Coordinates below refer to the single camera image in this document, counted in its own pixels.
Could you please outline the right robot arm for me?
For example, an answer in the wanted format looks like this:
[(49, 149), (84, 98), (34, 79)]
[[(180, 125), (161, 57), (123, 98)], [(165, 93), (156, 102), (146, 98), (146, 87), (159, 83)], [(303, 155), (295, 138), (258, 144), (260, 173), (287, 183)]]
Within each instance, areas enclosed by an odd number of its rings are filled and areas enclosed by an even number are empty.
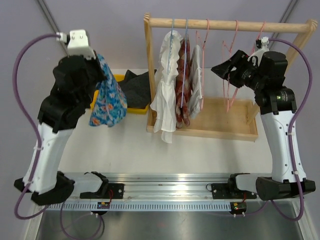
[(232, 198), (249, 191), (263, 201), (272, 201), (316, 190), (316, 183), (307, 179), (299, 156), (293, 120), (298, 113), (296, 98), (283, 85), (287, 66), (286, 56), (281, 52), (257, 51), (248, 55), (238, 50), (230, 59), (211, 68), (231, 85), (253, 90), (272, 156), (270, 177), (235, 174), (235, 180), (226, 189)]

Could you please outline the grey polka dot skirt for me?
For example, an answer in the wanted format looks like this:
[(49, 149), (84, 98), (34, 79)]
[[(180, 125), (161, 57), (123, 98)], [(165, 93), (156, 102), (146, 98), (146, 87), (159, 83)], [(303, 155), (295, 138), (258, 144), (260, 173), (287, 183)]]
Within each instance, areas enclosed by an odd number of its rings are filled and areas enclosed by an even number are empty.
[(151, 102), (149, 72), (135, 74), (127, 70), (124, 79), (118, 82), (126, 96), (127, 106), (133, 109), (144, 109)]

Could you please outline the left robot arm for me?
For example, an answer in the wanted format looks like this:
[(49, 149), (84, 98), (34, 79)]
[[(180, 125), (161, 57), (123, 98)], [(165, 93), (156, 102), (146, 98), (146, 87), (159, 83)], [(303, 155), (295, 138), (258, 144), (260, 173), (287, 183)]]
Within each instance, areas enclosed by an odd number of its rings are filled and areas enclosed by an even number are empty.
[(97, 85), (106, 79), (97, 54), (66, 56), (52, 73), (55, 82), (40, 105), (30, 166), (14, 182), (38, 206), (60, 204), (72, 195), (76, 182), (58, 170), (59, 164), (79, 118), (90, 108)]

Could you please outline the blue floral skirt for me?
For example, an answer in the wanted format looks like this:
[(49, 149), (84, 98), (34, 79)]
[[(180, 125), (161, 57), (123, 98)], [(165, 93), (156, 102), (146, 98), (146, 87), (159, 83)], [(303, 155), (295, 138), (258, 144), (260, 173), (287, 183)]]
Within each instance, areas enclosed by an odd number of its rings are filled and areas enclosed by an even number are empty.
[(111, 128), (125, 118), (128, 103), (105, 58), (101, 54), (98, 54), (97, 58), (104, 73), (104, 79), (96, 85), (98, 94), (90, 115), (89, 125), (91, 127), (106, 125)]

